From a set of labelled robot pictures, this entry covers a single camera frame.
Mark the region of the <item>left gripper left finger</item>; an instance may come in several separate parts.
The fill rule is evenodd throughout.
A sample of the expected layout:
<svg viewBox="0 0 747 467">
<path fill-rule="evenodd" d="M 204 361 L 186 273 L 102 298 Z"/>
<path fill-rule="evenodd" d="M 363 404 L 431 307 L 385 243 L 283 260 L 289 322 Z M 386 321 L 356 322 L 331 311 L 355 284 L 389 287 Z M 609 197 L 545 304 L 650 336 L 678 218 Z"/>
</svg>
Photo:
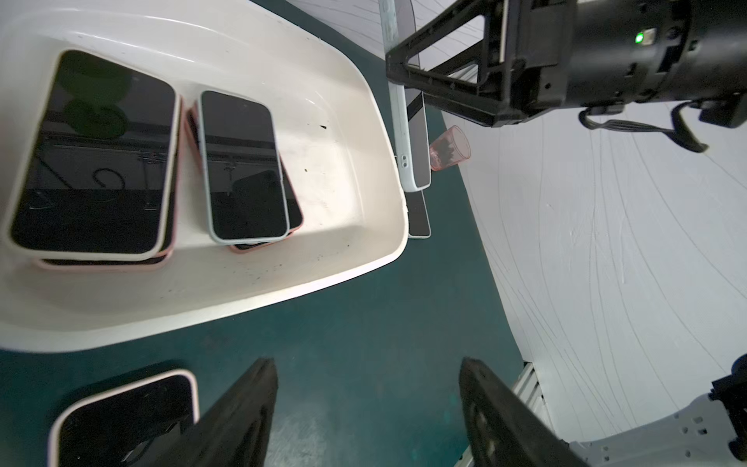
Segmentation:
<svg viewBox="0 0 747 467">
<path fill-rule="evenodd" d="M 278 391 L 272 358 L 261 357 L 155 466 L 263 466 L 266 463 Z"/>
</svg>

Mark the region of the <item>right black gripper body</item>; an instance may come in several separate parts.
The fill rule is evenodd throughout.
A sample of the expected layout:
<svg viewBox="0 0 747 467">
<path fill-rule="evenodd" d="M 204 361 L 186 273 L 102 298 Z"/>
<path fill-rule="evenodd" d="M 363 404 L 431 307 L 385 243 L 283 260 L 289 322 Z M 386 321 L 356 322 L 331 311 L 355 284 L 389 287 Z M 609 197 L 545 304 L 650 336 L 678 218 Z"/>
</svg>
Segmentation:
<svg viewBox="0 0 747 467">
<path fill-rule="evenodd" d="M 736 128 L 746 120 L 746 5 L 458 1 L 387 53 L 386 74 L 489 128 L 669 101 Z"/>
</svg>

